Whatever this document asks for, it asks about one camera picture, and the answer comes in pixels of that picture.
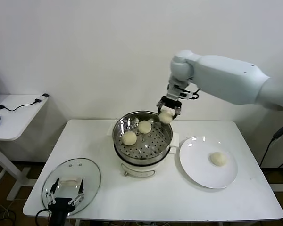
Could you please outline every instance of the pot handle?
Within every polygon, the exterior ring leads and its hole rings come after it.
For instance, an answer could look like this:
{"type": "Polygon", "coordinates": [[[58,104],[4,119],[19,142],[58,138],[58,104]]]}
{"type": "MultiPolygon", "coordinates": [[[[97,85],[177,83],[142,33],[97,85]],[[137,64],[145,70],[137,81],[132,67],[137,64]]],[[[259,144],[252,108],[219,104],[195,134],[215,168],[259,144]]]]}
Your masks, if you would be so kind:
{"type": "Polygon", "coordinates": [[[176,154],[176,149],[179,148],[179,134],[178,133],[173,133],[173,138],[170,143],[170,153],[171,154],[176,154]]]}
{"type": "Polygon", "coordinates": [[[115,122],[110,125],[110,127],[107,131],[107,134],[106,134],[107,136],[112,137],[112,132],[113,132],[114,126],[115,126],[115,122]]]}

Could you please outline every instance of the dough ball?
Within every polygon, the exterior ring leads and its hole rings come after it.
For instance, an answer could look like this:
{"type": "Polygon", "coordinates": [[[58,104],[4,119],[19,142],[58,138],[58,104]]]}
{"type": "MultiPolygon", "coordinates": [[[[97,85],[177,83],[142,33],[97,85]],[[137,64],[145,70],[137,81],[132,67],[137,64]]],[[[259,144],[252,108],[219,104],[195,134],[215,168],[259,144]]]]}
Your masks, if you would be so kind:
{"type": "Polygon", "coordinates": [[[227,156],[222,152],[214,152],[210,155],[212,163],[216,166],[224,166],[227,163],[227,156]]]}
{"type": "Polygon", "coordinates": [[[136,134],[132,131],[125,132],[122,135],[122,142],[126,146],[131,146],[136,143],[137,137],[136,134]]]}
{"type": "Polygon", "coordinates": [[[138,124],[138,131],[140,131],[143,134],[150,133],[151,129],[152,129],[152,125],[148,121],[141,121],[138,124]]]}
{"type": "Polygon", "coordinates": [[[173,116],[170,112],[167,110],[161,110],[159,114],[159,120],[164,124],[170,124],[173,120],[173,116]]]}

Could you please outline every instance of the floor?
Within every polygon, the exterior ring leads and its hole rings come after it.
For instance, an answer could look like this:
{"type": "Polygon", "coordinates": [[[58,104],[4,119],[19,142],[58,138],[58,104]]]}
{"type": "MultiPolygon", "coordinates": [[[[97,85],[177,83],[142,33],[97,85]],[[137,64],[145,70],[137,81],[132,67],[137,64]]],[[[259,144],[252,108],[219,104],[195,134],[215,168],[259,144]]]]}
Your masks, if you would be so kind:
{"type": "MultiPolygon", "coordinates": [[[[27,167],[27,165],[21,165],[21,164],[16,164],[16,166],[19,169],[22,169],[23,167],[27,167]]],[[[31,171],[28,174],[29,178],[37,178],[38,175],[41,173],[43,166],[32,166],[31,171]]],[[[267,180],[270,183],[283,183],[283,175],[281,173],[273,172],[269,173],[266,175],[267,180]]],[[[23,187],[21,188],[17,199],[14,200],[13,202],[7,201],[6,197],[12,188],[15,180],[8,174],[6,173],[2,180],[0,181],[0,210],[4,212],[4,208],[8,208],[8,210],[12,210],[16,213],[17,218],[15,222],[15,226],[34,226],[34,218],[27,217],[22,213],[22,208],[25,203],[25,199],[27,199],[30,191],[32,188],[29,187],[23,187]]],[[[282,208],[283,208],[283,193],[276,193],[275,194],[277,199],[279,200],[282,208]]],[[[40,226],[46,226],[48,224],[47,219],[40,218],[39,220],[40,226]]],[[[74,220],[70,220],[70,223],[72,225],[75,224],[74,220]]],[[[0,221],[0,226],[11,226],[12,222],[9,220],[4,220],[0,221]]],[[[84,221],[81,222],[80,226],[124,226],[124,222],[96,222],[96,221],[84,221]]],[[[158,226],[217,226],[218,223],[170,223],[170,224],[165,224],[164,222],[157,223],[158,226]]],[[[257,222],[253,224],[254,226],[283,226],[283,220],[282,221],[263,221],[263,222],[257,222]]],[[[127,222],[125,226],[138,226],[135,222],[127,222]]]]}

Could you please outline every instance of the white plate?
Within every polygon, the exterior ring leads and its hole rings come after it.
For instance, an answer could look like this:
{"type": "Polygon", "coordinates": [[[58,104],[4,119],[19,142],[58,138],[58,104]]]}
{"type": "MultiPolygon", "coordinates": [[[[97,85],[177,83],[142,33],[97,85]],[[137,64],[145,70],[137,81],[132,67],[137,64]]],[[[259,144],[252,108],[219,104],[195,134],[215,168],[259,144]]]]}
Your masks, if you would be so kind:
{"type": "Polygon", "coordinates": [[[222,143],[214,137],[201,136],[187,139],[180,148],[180,162],[184,171],[198,184],[209,188],[225,188],[236,178],[236,160],[222,143]],[[227,156],[224,166],[216,166],[210,160],[214,152],[227,156]]]}

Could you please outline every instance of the white wall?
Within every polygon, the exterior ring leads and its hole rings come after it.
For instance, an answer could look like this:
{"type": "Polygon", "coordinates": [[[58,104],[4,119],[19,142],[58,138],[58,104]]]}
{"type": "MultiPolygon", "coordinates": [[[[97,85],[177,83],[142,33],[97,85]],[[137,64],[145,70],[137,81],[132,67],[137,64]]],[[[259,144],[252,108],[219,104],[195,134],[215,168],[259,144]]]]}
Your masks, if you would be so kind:
{"type": "MultiPolygon", "coordinates": [[[[181,49],[283,76],[283,0],[0,0],[0,92],[51,94],[22,137],[1,147],[14,160],[45,161],[68,119],[155,111],[181,49]]],[[[200,93],[180,119],[234,120],[260,157],[256,137],[280,124],[268,114],[200,93]]]]}

